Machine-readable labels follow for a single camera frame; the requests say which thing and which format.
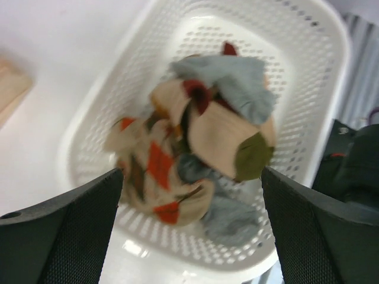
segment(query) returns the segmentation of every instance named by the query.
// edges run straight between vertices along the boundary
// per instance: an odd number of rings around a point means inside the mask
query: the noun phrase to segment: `white plastic laundry basket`
[[[195,53],[218,54],[224,41],[238,47],[242,56],[266,61],[269,88],[277,96],[278,146],[272,167],[309,186],[349,61],[350,43],[336,13],[318,0],[154,0],[147,3],[114,65],[95,82],[72,122],[59,159],[64,189],[114,167],[114,156],[102,150],[110,127],[123,115],[151,111],[147,95],[172,76],[170,62]],[[162,260],[190,267],[199,277],[220,275],[233,283],[259,276],[277,260],[261,184],[222,179],[233,195],[260,214],[261,230],[250,243],[214,244],[199,224],[170,227],[127,205],[118,210],[114,234],[129,240],[129,247],[144,247]],[[125,244],[120,250],[128,250]],[[143,257],[144,250],[134,251]]]

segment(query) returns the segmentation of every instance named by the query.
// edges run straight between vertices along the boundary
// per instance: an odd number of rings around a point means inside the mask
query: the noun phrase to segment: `sock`
[[[242,246],[259,231],[254,208],[229,197],[218,182],[216,173],[193,154],[182,154],[177,162],[179,177],[188,183],[210,179],[214,196],[205,216],[200,220],[209,239],[225,246]]]

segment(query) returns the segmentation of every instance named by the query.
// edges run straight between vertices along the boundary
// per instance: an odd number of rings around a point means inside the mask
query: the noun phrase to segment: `black object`
[[[333,181],[335,196],[365,190],[379,201],[379,124],[360,129]]]
[[[379,279],[379,213],[346,204],[266,168],[264,200],[286,284]]]
[[[347,154],[350,145],[354,142],[356,130],[347,125],[334,121],[322,161],[317,171],[312,188],[329,196],[336,196],[333,181]]]
[[[98,283],[123,174],[0,217],[0,283]]]

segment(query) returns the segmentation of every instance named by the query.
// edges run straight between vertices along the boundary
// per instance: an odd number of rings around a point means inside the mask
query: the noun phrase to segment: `black mesh pad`
[[[371,284],[379,213],[345,204],[266,168],[264,199],[286,284]]]
[[[98,283],[122,183],[113,170],[0,217],[0,283]]]

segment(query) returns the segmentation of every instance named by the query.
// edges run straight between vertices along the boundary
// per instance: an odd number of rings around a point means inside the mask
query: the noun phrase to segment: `pile of socks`
[[[150,94],[150,118],[123,118],[106,148],[119,157],[124,193],[137,209],[171,225],[200,221],[212,241],[242,246],[259,231],[258,213],[217,176],[259,178],[272,157],[274,94],[264,62],[225,43],[220,56],[190,56],[172,68],[178,78]]]

